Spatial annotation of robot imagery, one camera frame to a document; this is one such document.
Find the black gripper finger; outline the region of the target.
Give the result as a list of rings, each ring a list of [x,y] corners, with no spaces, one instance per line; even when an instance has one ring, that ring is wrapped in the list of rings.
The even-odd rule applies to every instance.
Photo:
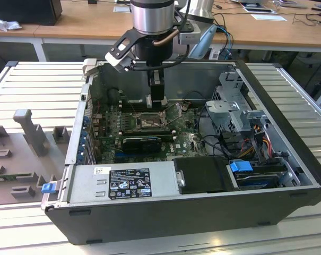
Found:
[[[148,85],[151,90],[152,108],[161,108],[164,99],[164,72],[148,71]]]

